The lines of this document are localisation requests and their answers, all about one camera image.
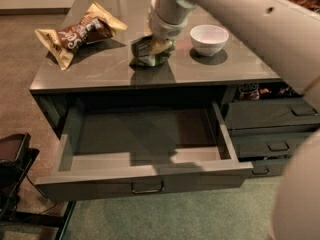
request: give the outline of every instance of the desk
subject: desk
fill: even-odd
[[[281,81],[279,76],[233,35],[214,57],[199,57],[191,46],[190,29],[220,25],[201,8],[191,13],[168,62],[133,69],[130,41],[144,34],[150,0],[75,0],[63,27],[79,22],[93,1],[128,29],[81,47],[65,71],[51,54],[44,58],[30,92],[61,145],[51,175],[38,179],[37,185],[56,201],[241,186],[252,165],[239,163],[219,107],[228,97],[228,86]],[[126,121],[124,111],[134,117]],[[170,128],[167,123],[177,124]],[[118,132],[121,127],[125,133]],[[139,147],[133,143],[138,135]],[[154,139],[143,142],[149,136],[162,146],[155,147]],[[132,150],[123,149],[131,144]],[[162,150],[164,145],[172,147]],[[164,161],[158,156],[163,152],[169,154]]]

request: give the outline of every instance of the gray countertop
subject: gray countertop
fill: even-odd
[[[134,69],[129,66],[131,41],[144,35],[150,0],[75,0],[63,27],[77,24],[93,1],[127,24],[128,29],[112,39],[82,46],[64,71],[48,53],[30,87],[33,94],[280,80],[231,33],[218,54],[200,57],[192,49],[190,30],[200,24],[220,23],[199,7],[190,14],[168,62],[154,68]]]

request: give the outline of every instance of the metal handle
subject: metal handle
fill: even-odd
[[[268,175],[268,174],[270,173],[268,167],[265,167],[265,169],[266,169],[266,172],[258,172],[258,173],[254,172],[254,170],[252,170],[252,174],[253,174],[253,175],[256,175],[256,176],[259,176],[259,175],[260,175],[260,176],[261,176],[261,175]]]
[[[286,144],[286,147],[285,148],[279,148],[279,149],[273,149],[270,147],[269,143],[268,143],[268,149],[271,151],[271,152],[280,152],[280,151],[289,151],[290,150],[290,147],[288,145],[287,142],[284,142]]]
[[[159,189],[152,189],[152,190],[145,190],[145,191],[136,191],[134,189],[134,183],[131,183],[131,192],[135,195],[143,195],[143,194],[154,194],[154,193],[161,193],[164,191],[164,183],[161,181],[161,187]]]
[[[306,113],[297,113],[296,111],[294,111],[293,109],[291,109],[291,113],[294,116],[300,117],[300,116],[317,116],[318,112],[315,109],[312,109],[310,112],[306,112]]]

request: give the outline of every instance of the floor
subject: floor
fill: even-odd
[[[0,16],[0,136],[29,132],[40,150],[29,177],[49,173],[58,139],[29,93],[47,51],[36,28],[60,26],[63,14]],[[64,239],[266,239],[279,177],[248,179],[241,188],[77,202]],[[54,206],[25,181],[19,211]],[[57,204],[46,214],[59,215]],[[0,222],[0,239],[54,239],[56,231]]]

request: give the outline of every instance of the brown floor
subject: brown floor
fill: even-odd
[[[47,51],[36,28],[57,28],[65,15],[0,16],[0,136],[31,134],[40,150],[29,177],[48,174],[58,139],[29,93]],[[246,180],[239,189],[78,202],[65,239],[265,239],[279,178]],[[24,181],[19,211],[53,206]],[[48,214],[61,214],[58,204]],[[54,230],[0,223],[0,239],[52,239]]]

